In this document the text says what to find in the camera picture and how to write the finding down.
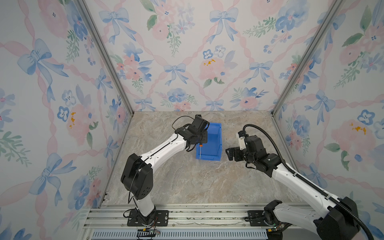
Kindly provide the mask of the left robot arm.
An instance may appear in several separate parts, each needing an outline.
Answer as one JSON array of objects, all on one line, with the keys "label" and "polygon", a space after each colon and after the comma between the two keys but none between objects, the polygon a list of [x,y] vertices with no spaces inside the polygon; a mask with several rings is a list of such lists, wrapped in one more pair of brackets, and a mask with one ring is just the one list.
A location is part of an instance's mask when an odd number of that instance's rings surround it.
[{"label": "left robot arm", "polygon": [[129,200],[134,200],[136,211],[142,217],[156,212],[150,192],[154,186],[154,173],[167,160],[179,152],[191,152],[198,145],[207,143],[210,123],[195,115],[193,121],[177,129],[159,146],[137,155],[131,154],[121,176],[121,183],[129,191]]}]

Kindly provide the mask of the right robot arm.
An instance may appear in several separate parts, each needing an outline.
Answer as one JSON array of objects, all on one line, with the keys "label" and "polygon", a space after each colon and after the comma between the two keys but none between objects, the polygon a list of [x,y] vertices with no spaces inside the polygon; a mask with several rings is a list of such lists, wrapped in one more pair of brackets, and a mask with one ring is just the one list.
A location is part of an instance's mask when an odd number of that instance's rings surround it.
[{"label": "right robot arm", "polygon": [[239,146],[226,149],[226,154],[230,161],[244,161],[247,167],[284,184],[312,207],[309,211],[274,200],[264,207],[261,217],[248,216],[247,222],[295,225],[323,240],[351,240],[362,230],[353,200],[325,191],[284,163],[278,154],[267,153],[259,137],[239,137]]}]

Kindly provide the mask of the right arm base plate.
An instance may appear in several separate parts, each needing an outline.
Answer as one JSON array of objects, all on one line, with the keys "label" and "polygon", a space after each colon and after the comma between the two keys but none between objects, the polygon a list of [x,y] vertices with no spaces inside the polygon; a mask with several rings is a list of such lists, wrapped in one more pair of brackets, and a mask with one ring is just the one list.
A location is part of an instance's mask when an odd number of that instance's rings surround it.
[{"label": "right arm base plate", "polygon": [[264,211],[261,210],[250,210],[247,211],[248,216],[244,220],[250,223],[251,227],[268,227],[264,216]]}]

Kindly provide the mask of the orange black screwdriver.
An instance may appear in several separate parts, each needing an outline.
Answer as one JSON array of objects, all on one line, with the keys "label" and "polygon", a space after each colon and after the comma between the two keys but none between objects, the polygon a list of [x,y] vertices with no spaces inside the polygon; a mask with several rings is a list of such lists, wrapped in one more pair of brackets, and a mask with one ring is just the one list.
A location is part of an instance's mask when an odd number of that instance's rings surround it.
[{"label": "orange black screwdriver", "polygon": [[199,144],[199,160],[202,160],[202,149],[203,149],[203,144]]}]

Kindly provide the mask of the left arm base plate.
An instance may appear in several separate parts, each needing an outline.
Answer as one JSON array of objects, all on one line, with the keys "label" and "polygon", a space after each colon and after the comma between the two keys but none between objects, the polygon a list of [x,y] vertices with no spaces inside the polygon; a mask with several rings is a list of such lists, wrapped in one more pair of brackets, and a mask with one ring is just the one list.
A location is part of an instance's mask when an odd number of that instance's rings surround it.
[{"label": "left arm base plate", "polygon": [[130,210],[128,216],[128,227],[167,227],[169,222],[169,211],[154,209],[147,217],[137,209]]}]

